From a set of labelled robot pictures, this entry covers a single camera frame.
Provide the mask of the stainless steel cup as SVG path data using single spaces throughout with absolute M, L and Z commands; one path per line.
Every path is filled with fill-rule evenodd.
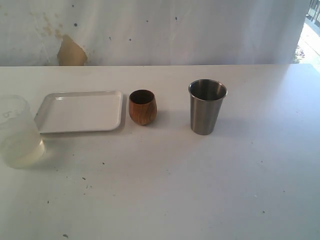
M 198 79 L 188 86 L 190 95 L 190 128 L 198 135 L 213 132 L 220 108 L 228 91 L 219 81 Z

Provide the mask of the frosted translucent plastic cup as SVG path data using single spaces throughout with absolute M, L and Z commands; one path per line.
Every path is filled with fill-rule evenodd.
M 11 168 L 23 169 L 38 162 L 45 151 L 29 103 L 19 95 L 2 95 L 0 159 Z

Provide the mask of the white rectangular tray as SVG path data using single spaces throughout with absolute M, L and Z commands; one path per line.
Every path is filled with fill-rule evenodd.
M 120 126 L 122 106 L 118 90 L 51 93 L 34 121 L 41 134 L 108 132 Z

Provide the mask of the brown wooden cup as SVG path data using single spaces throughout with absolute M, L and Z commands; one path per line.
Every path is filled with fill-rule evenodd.
M 158 113 L 154 93 L 147 89 L 133 91 L 129 95 L 128 112 L 136 124 L 140 126 L 151 124 Z

